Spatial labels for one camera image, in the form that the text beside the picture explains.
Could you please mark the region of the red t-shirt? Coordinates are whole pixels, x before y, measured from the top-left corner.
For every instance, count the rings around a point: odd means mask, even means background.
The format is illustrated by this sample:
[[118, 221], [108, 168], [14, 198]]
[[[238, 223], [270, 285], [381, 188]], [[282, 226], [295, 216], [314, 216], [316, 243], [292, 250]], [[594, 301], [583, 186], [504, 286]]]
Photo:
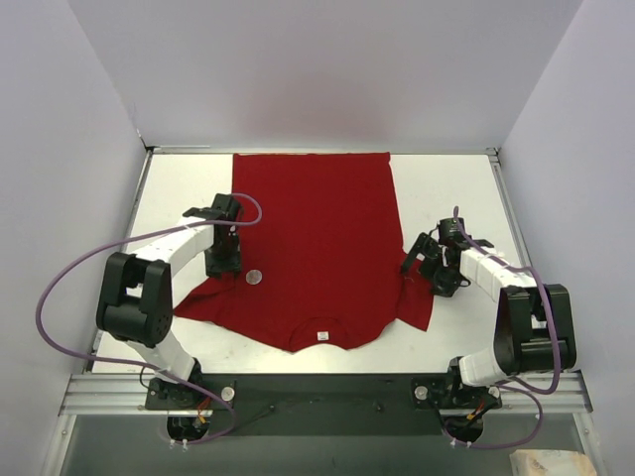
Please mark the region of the red t-shirt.
[[390, 157], [235, 155], [232, 189], [253, 197], [240, 229], [244, 275], [209, 278], [177, 306], [258, 342], [297, 352], [352, 349], [402, 320], [420, 330], [433, 310], [430, 283], [405, 260]]

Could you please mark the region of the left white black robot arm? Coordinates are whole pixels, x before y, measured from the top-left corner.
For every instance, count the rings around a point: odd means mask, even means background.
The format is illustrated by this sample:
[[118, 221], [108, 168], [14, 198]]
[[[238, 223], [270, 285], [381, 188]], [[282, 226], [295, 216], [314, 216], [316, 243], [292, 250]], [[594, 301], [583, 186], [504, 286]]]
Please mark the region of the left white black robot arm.
[[105, 264], [97, 327], [157, 367], [169, 397], [182, 408], [200, 402], [203, 383], [199, 363], [172, 331], [173, 277], [199, 255], [209, 278], [239, 274], [242, 214], [237, 197], [219, 193], [210, 206], [184, 212], [176, 232], [131, 253], [116, 252]]

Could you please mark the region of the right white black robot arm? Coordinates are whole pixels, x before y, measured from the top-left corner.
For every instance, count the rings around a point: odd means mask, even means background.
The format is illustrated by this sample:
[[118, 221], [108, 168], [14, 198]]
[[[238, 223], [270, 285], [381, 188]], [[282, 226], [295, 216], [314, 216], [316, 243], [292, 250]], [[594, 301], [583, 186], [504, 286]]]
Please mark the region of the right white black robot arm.
[[515, 382], [538, 395], [554, 393], [561, 373], [576, 362], [567, 288], [544, 284], [530, 266], [512, 265], [491, 242], [467, 234], [457, 215], [441, 220], [434, 232], [420, 233], [400, 273], [415, 269], [436, 297], [476, 286], [496, 304], [492, 344], [449, 366], [458, 383], [484, 388]]

